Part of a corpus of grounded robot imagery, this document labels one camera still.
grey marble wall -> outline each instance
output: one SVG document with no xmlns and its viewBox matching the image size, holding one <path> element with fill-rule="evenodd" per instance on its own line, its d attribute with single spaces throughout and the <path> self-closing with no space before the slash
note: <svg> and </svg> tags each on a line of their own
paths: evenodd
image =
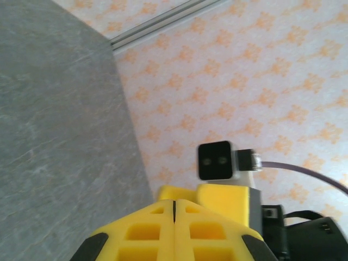
<svg viewBox="0 0 348 261">
<path fill-rule="evenodd" d="M 69 260 L 152 202 L 107 40 L 46 0 L 0 0 L 0 260 Z"/>
</svg>

black camera module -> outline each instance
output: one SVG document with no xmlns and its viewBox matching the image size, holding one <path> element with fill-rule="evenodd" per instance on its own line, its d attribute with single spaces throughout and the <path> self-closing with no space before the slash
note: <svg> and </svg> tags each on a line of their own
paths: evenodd
<svg viewBox="0 0 348 261">
<path fill-rule="evenodd" d="M 232 178 L 232 144 L 219 141 L 199 145 L 198 175 L 203 181 Z"/>
</svg>

black connector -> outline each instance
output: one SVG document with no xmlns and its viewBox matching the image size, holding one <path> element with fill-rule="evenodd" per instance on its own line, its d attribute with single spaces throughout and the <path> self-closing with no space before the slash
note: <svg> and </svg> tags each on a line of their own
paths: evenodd
<svg viewBox="0 0 348 261">
<path fill-rule="evenodd" d="M 239 171 L 259 171 L 262 169 L 260 155 L 253 149 L 236 151 Z"/>
<path fill-rule="evenodd" d="M 263 238 L 266 244 L 278 260 L 290 260 L 283 207 L 262 205 L 262 213 Z"/>
</svg>

camera lens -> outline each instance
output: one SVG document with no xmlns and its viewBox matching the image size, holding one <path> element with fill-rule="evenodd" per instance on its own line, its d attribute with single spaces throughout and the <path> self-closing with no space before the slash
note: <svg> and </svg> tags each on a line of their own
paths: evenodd
<svg viewBox="0 0 348 261">
<path fill-rule="evenodd" d="M 204 166 L 208 166 L 212 163 L 212 160 L 207 158 L 207 159 L 202 160 L 202 163 Z"/>
<path fill-rule="evenodd" d="M 218 159 L 218 161 L 219 161 L 219 164 L 223 165 L 223 164 L 226 164 L 226 163 L 227 163 L 227 158 L 226 158 L 226 157 L 220 157 L 220 158 Z"/>
</svg>

yellow foam part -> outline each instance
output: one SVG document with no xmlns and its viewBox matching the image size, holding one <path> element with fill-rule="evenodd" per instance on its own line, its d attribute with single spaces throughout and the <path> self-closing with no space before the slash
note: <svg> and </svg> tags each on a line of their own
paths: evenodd
<svg viewBox="0 0 348 261">
<path fill-rule="evenodd" d="M 175 261 L 254 261 L 242 235 L 263 241 L 246 226 L 193 202 L 176 201 Z"/>
<path fill-rule="evenodd" d="M 163 200 L 94 231 L 109 235 L 96 261 L 174 261 L 173 201 Z"/>
<path fill-rule="evenodd" d="M 109 235 L 97 261 L 254 261 L 254 230 L 188 200 L 162 200 L 96 230 Z"/>
<path fill-rule="evenodd" d="M 249 226 L 249 187 L 200 184 L 197 203 L 229 220 Z"/>
<path fill-rule="evenodd" d="M 170 185 L 163 185 L 158 191 L 158 200 L 179 200 L 185 199 L 196 202 L 196 191 L 178 188 Z"/>
</svg>

